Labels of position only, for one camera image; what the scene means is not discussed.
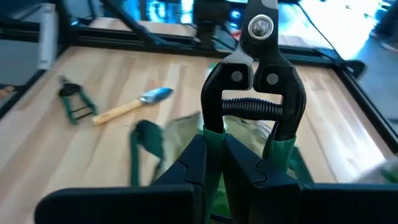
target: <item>black metal frame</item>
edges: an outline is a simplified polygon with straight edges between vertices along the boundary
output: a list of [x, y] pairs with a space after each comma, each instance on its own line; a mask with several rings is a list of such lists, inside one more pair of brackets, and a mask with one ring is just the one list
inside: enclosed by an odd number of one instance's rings
[[[50, 0], [56, 4], [59, 15], [59, 47], [58, 55], [61, 55], [69, 46], [84, 46], [119, 50], [134, 50], [141, 52], [156, 52], [163, 54], [180, 54], [201, 57], [224, 58], [230, 52], [217, 50], [205, 50], [196, 47], [192, 38], [177, 35], [151, 34], [166, 42], [179, 43], [180, 47], [169, 45], [146, 44], [139, 36], [131, 31], [93, 29], [88, 27], [71, 26], [71, 17], [62, 0]], [[39, 41], [39, 24], [20, 21], [0, 21], [0, 39], [18, 40], [26, 42]], [[390, 122], [380, 113], [362, 88], [358, 85], [353, 75], [354, 72], [344, 67], [344, 61], [331, 58], [325, 54], [327, 49], [311, 49], [305, 47], [291, 47], [281, 45], [282, 55], [294, 64], [328, 67], [335, 71], [345, 87], [364, 111], [370, 122], [376, 128], [383, 140], [393, 153], [398, 152], [398, 135], [393, 130]], [[31, 86], [45, 73], [38, 70], [32, 78], [2, 107], [0, 119], [17, 103], [17, 101], [29, 90]]]

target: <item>wooden table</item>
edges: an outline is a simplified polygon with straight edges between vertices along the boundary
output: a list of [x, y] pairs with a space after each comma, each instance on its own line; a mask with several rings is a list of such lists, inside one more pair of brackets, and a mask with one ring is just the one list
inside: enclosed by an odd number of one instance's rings
[[[192, 34], [180, 25], [144, 25], [153, 32]], [[93, 26], [121, 24], [99, 19]], [[280, 40], [305, 44], [299, 37]], [[148, 119], [164, 125], [200, 110], [201, 86], [212, 62], [217, 59], [70, 47], [0, 122], [0, 223], [32, 223], [37, 202], [57, 189], [127, 186], [132, 124]], [[315, 181], [351, 182], [392, 156], [332, 70], [296, 67], [307, 92], [296, 143]], [[82, 84], [100, 111], [158, 86], [175, 93], [102, 126], [93, 127], [89, 118], [72, 126], [57, 97], [60, 75]], [[279, 101], [254, 91], [226, 96]]]

